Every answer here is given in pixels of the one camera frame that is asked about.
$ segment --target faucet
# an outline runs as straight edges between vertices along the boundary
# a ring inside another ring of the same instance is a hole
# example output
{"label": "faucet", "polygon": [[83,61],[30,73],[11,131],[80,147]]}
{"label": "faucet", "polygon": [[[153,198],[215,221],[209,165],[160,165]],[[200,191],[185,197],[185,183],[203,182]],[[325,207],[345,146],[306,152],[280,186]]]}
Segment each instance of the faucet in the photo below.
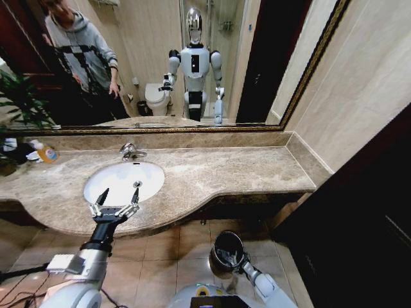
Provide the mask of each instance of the faucet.
{"label": "faucet", "polygon": [[123,162],[126,162],[131,157],[132,160],[135,158],[142,158],[147,156],[146,152],[138,151],[136,146],[131,142],[126,143],[124,146],[121,147],[120,153],[123,154],[123,158],[121,159]]}

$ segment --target toilet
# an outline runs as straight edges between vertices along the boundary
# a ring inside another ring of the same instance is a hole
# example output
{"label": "toilet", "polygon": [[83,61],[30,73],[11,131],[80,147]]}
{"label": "toilet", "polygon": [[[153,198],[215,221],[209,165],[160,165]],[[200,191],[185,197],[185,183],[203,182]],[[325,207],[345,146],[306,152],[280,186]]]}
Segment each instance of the toilet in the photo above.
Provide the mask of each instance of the toilet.
{"label": "toilet", "polygon": [[165,116],[167,114],[167,106],[170,101],[169,91],[159,91],[162,83],[147,83],[146,84],[146,101],[147,106],[153,110],[153,116]]}

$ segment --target black robot leg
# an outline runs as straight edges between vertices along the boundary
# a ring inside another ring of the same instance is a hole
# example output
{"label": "black robot leg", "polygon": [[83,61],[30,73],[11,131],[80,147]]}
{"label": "black robot leg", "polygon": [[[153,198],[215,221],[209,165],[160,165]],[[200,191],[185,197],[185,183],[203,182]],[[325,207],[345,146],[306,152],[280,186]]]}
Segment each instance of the black robot leg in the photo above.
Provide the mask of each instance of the black robot leg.
{"label": "black robot leg", "polygon": [[188,116],[191,120],[200,122],[203,92],[188,92]]}

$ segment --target white sink basin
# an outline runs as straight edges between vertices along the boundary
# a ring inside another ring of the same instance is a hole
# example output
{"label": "white sink basin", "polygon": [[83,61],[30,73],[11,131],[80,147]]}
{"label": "white sink basin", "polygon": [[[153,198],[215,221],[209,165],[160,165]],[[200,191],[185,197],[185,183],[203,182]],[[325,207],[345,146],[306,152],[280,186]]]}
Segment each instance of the white sink basin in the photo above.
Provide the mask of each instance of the white sink basin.
{"label": "white sink basin", "polygon": [[95,203],[107,188],[109,195],[104,206],[122,207],[131,202],[136,191],[135,183],[141,182],[139,202],[154,196],[164,184],[164,171],[148,162],[122,162],[100,169],[93,174],[84,187],[84,198]]}

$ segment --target gold mirror frame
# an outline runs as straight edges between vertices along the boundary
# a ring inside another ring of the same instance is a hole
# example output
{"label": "gold mirror frame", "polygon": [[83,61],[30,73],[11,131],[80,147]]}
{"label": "gold mirror frame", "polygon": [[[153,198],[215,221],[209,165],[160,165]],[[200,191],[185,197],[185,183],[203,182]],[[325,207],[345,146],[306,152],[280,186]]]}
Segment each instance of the gold mirror frame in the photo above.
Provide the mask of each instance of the gold mirror frame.
{"label": "gold mirror frame", "polygon": [[347,10],[351,0],[338,0],[327,21],[324,30],[315,46],[310,60],[299,80],[297,88],[288,103],[279,125],[261,124],[236,124],[236,126],[192,126],[170,128],[102,128],[101,126],[62,126],[58,130],[10,130],[7,136],[39,136],[39,135],[119,135],[139,133],[209,133],[209,132],[278,132],[283,131],[293,114],[299,100],[317,68],[331,38]]}

